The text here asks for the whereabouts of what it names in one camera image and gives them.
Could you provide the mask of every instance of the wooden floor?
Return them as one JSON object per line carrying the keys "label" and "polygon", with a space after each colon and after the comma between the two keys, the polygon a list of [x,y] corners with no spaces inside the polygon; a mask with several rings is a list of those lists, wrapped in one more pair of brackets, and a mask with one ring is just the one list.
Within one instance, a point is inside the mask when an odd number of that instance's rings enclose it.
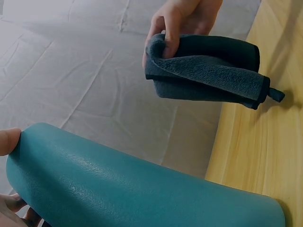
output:
{"label": "wooden floor", "polygon": [[206,179],[269,195],[288,227],[303,227],[303,0],[263,0],[248,42],[260,73],[286,93],[257,111],[224,104]]}

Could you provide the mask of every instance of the rolled yoga mat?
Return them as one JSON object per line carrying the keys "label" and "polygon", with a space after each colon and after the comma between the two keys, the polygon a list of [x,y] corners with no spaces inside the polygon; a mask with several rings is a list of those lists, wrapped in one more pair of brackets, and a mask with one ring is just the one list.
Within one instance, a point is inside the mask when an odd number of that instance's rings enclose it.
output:
{"label": "rolled yoga mat", "polygon": [[45,123],[21,133],[7,176],[52,227],[285,226],[270,197],[182,174]]}
{"label": "rolled yoga mat", "polygon": [[173,58],[164,59],[165,35],[154,35],[146,48],[146,79],[159,97],[240,103],[256,110],[267,96],[281,102],[285,94],[258,73],[257,46],[220,36],[181,35]]}

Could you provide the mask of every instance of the microfiber towel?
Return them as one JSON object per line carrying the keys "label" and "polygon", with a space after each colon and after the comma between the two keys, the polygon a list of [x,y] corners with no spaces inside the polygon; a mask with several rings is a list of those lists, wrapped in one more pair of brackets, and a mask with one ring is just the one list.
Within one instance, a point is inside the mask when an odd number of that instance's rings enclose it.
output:
{"label": "microfiber towel", "polygon": [[285,97],[258,73],[255,45],[220,36],[181,35],[175,56],[164,59],[164,38],[153,36],[146,48],[146,79],[154,81],[160,97],[240,103],[254,110],[267,96],[277,102]]}

